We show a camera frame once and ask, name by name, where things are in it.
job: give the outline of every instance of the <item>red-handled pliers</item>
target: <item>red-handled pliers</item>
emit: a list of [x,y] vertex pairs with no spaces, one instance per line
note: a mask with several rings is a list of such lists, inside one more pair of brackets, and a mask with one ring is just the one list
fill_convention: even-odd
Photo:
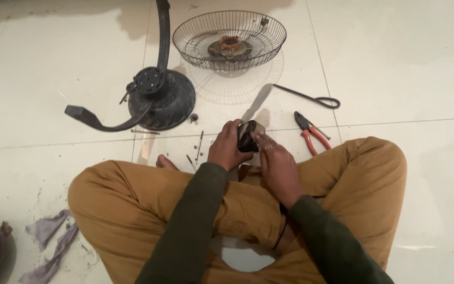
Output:
[[313,144],[311,143],[311,136],[309,135],[310,133],[318,139],[320,143],[325,147],[326,150],[332,149],[332,147],[328,144],[327,140],[323,138],[317,131],[316,131],[316,126],[314,126],[311,121],[307,120],[302,114],[299,112],[294,112],[293,117],[295,118],[295,122],[299,125],[299,127],[303,130],[301,133],[301,136],[304,137],[304,140],[306,140],[306,145],[308,146],[309,152],[313,156],[317,155],[318,153],[316,152],[315,148],[313,147]]

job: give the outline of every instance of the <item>person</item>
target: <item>person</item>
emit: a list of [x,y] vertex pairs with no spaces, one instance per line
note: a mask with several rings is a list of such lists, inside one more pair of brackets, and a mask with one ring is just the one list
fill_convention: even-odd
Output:
[[[106,161],[71,183],[80,231],[114,283],[392,283],[384,272],[400,215],[406,160],[393,143],[346,141],[296,164],[257,135],[261,167],[242,166],[240,119],[225,124],[195,174],[165,156],[157,167]],[[208,249],[222,235],[275,248],[256,272]]]

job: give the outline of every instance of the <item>sleeve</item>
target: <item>sleeve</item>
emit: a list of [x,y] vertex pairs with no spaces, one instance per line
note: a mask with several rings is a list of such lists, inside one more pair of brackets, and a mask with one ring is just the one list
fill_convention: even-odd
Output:
[[350,230],[306,195],[288,211],[328,284],[394,283],[365,252]]
[[201,283],[226,183],[222,166],[200,166],[135,283]]

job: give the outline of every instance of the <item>fan stand base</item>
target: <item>fan stand base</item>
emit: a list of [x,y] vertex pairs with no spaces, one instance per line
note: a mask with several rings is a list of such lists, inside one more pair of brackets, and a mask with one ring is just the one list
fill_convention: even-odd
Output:
[[[185,75],[174,70],[167,70],[169,90],[159,100],[154,100],[150,110],[139,121],[139,125],[148,130],[167,130],[184,122],[192,113],[195,105],[195,90],[192,82]],[[129,96],[129,113],[134,116],[143,105],[151,100],[144,100],[134,92]]]

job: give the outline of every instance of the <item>fan grill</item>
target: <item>fan grill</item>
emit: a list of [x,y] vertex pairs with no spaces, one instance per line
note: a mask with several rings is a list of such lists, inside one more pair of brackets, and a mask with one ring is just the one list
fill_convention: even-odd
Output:
[[[246,51],[218,52],[223,36],[237,36]],[[174,46],[192,65],[215,71],[237,71],[273,59],[287,39],[285,27],[274,18],[249,11],[203,14],[182,23],[173,34]]]

